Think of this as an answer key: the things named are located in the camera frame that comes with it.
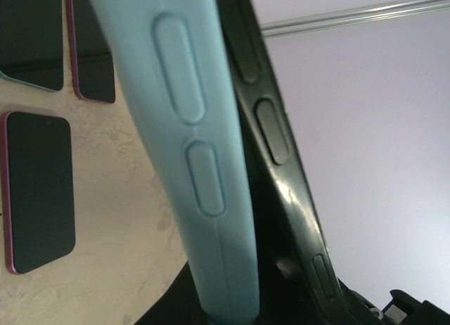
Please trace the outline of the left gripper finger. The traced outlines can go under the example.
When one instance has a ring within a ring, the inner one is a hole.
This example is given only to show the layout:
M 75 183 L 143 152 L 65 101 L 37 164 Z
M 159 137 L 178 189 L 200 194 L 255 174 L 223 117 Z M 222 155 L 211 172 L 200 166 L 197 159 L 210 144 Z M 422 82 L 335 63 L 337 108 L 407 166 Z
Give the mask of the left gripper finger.
M 206 325 L 191 270 L 186 263 L 161 298 L 137 321 L 137 325 Z

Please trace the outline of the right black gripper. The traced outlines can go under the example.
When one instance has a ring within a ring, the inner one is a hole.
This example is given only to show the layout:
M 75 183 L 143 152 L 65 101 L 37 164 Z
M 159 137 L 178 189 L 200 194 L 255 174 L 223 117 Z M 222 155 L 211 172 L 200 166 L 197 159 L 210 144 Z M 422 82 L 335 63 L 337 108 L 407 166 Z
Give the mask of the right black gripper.
M 449 324 L 447 312 L 402 290 L 391 290 L 391 301 L 380 310 L 341 280 L 339 283 L 351 317 L 348 324 Z

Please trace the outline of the light blue phone case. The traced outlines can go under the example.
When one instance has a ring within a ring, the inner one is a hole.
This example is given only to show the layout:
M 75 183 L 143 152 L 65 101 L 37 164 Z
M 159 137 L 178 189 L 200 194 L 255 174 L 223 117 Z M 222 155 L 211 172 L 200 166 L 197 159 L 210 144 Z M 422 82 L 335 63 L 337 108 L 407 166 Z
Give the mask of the light blue phone case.
M 90 1 L 200 304 L 215 324 L 251 324 L 259 314 L 255 225 L 217 2 Z

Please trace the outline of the teal phone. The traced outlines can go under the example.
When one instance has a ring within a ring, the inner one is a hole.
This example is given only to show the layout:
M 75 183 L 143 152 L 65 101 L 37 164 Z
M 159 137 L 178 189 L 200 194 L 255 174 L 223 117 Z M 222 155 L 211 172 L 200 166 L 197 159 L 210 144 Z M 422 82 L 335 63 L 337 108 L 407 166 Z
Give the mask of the teal phone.
M 63 88 L 63 0 L 1 0 L 1 77 Z

